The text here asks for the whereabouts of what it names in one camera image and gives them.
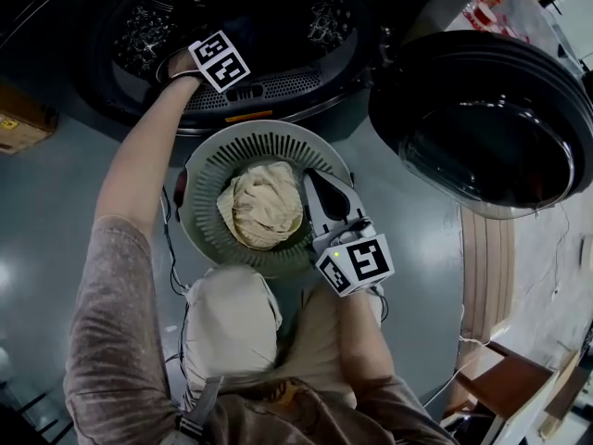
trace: person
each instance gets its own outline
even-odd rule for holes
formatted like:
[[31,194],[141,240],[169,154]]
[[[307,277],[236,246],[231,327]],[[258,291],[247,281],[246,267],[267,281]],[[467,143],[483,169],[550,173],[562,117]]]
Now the person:
[[169,75],[96,203],[64,380],[79,443],[455,443],[396,376],[378,298],[306,290],[294,343],[276,364],[282,316],[246,266],[212,270],[188,292],[187,390],[181,410],[174,404],[150,239],[176,129],[201,81],[187,51],[171,59]]

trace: laundry basket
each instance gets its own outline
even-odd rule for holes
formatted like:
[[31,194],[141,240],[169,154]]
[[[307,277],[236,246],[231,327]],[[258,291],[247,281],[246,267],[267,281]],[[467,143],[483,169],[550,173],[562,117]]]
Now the laundry basket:
[[[232,178],[248,167],[278,160],[292,166],[299,186],[307,168],[329,172],[352,185],[346,163],[327,142],[307,129],[281,121],[247,121],[221,130],[187,161],[183,197],[176,196],[183,230],[208,259],[217,264],[247,264],[267,278],[310,268],[308,245],[312,237],[307,220],[271,250],[254,250],[234,238],[216,206]],[[306,205],[302,189],[300,195]]]

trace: beige pants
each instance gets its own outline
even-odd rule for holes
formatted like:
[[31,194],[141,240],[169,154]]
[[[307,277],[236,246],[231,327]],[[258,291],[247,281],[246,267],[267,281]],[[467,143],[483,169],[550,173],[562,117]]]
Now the beige pants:
[[[247,266],[208,272],[187,295],[185,409],[193,408],[206,379],[219,375],[224,376],[221,391],[297,377],[355,405],[339,363],[338,300],[328,286],[306,291],[295,341],[286,360],[276,365],[276,331],[282,317],[264,278]],[[373,295],[370,300],[380,324],[381,300]]]

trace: washing machine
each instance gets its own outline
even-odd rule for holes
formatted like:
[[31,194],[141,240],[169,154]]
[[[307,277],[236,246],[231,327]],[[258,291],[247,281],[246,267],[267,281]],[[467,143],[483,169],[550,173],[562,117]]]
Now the washing machine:
[[532,46],[435,33],[468,1],[3,0],[0,74],[120,140],[154,101],[159,64],[224,30],[251,74],[223,93],[203,84],[179,136],[365,94],[409,169],[487,217],[522,216],[590,184],[593,108]]

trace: crumpled fabric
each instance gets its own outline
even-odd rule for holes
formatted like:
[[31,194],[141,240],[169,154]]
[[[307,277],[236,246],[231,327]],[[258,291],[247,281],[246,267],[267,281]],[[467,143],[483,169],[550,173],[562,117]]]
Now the crumpled fabric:
[[234,237],[257,250],[285,241],[303,221],[297,180],[285,161],[249,168],[232,179],[216,204]]

